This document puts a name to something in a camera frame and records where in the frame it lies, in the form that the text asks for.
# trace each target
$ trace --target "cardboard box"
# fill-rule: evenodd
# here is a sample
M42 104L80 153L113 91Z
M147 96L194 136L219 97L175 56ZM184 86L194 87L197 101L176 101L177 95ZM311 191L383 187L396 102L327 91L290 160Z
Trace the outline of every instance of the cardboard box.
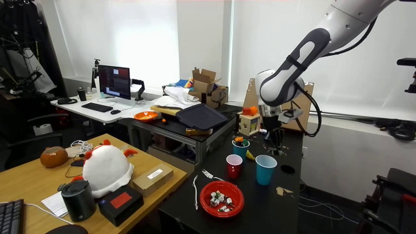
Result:
M228 86L217 86L211 93L207 92L197 92L193 91L190 95L195 96L202 101L202 96L206 93L207 105L212 108L219 108L229 101L229 87Z
M207 104L212 108L219 108L228 101L229 101L228 86L217 86L217 88L207 96Z
M194 80L194 91L195 92L210 93L210 92L212 92L214 87L215 87L215 83L206 83L202 80Z
M212 92L215 87L215 79L216 73L212 70L203 69L202 71L199 69L193 70L193 78L194 78L194 91L195 92Z

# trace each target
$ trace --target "cup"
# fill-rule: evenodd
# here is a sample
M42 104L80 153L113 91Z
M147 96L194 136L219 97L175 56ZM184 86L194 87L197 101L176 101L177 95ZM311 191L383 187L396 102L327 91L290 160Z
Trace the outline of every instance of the cup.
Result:
M77 92L78 92L80 100L82 100L82 101L87 100L86 91L82 87L80 87L77 89Z
M271 184L275 167L277 166L277 161L275 157L268 154L256 156L256 180L262 186Z
M225 158L228 166L229 178L236 179L242 170L243 158L240 154L229 154Z
M250 141L245 139L242 144L237 144L234 140L232 143L233 143L233 152L236 154L240 154L245 161L246 154L247 154L247 149L250 147Z

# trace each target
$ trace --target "desk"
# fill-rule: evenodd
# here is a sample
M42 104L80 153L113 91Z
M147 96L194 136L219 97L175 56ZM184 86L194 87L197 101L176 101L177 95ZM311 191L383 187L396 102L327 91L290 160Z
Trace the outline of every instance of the desk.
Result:
M227 178L227 154L232 153L232 135L228 136L225 147L210 153L201 164L217 177ZM193 173L189 179L162 204L159 213L162 226L167 232L297 232L298 230L298 196L301 180L303 134L286 131L284 145L289 149L286 156L279 156L279 169L271 186L263 187L255 182L255 162L246 161L242 174L233 180L245 193L245 208L242 213L229 219L219 219L207 214L201 206L194 206L193 179L198 175L197 187L201 191L210 180L201 173ZM266 153L263 139L258 136L251 139L250 151L254 154ZM282 171L282 165L290 165L295 169L293 174ZM294 191L293 196L279 196L276 187L281 186Z
M104 139L110 139L113 145L121 149L134 148L108 134L94 138L90 141L97 145L99 143L103 143ZM136 166L133 177L138 177L149 169L163 162L162 160L142 151L139 151L139 153L134 154L133 157L129 157L129 161ZM71 182L71 178L65 177L69 164L71 161L58 167L46 169L39 160L34 160L32 162L0 173L0 200L8 201L25 199L25 203L34 203L43 206L41 200L55 193L60 184ZM173 177L154 193L145 197L145 204L119 227L113 226L100 213L99 208L97 208L95 213L89 219L77 223L86 227L89 232L128 232L146 214L154 210L169 193L177 190L178 186L185 180L186 173L176 166L172 167ZM77 173L81 173L81 167L72 167L71 174ZM25 209L26 232L46 232L51 229L65 225L65 222L42 212L35 206L26 205Z
M87 117L90 119L99 121L102 123L113 123L123 118L133 118L137 113L151 110L151 101L143 100L137 102L136 105L125 105L123 102L113 101L113 99L94 99L94 100L86 100L81 101L80 97L72 97L76 99L77 102L74 104L58 104L58 100L51 101L52 105L65 109L68 112ZM113 109L120 109L121 112L119 114L111 114L110 112L98 112L93 109L84 108L82 105L87 102L98 102L108 106L113 106Z

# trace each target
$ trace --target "computer keyboard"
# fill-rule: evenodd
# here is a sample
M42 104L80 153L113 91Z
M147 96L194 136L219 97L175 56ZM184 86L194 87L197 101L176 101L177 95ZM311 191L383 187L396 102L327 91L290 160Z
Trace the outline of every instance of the computer keyboard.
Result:
M102 104L97 104L97 102L87 102L87 104L84 104L82 106L87 108L87 109L94 109L98 112L108 112L108 110L113 109L112 106L102 105Z
M0 204L0 232L22 232L25 203L22 199Z

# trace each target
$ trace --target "box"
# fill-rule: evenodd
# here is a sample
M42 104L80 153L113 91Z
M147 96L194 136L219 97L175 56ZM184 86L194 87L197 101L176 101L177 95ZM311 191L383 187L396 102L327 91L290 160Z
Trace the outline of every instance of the box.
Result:
M141 177L133 179L133 184L143 196L151 195L155 190L163 186L171 177L173 170L167 164L159 164Z
M195 92L210 93L210 92L212 92L214 87L215 87L215 83L206 83L202 80L194 80L194 91Z
M260 114L246 115L240 113L238 132L243 135L253 135L260 130Z
M202 96L206 92L190 92L190 95L198 97L202 101ZM211 93L207 93L206 96L207 105L212 108L219 108L229 101L229 87L228 86L217 86L216 89L214 89Z
M194 91L210 93L215 87L216 73L212 70L193 70Z
M123 186L102 197L98 204L103 216L115 226L120 226L136 210L138 210L143 203L141 192L136 191L130 186Z

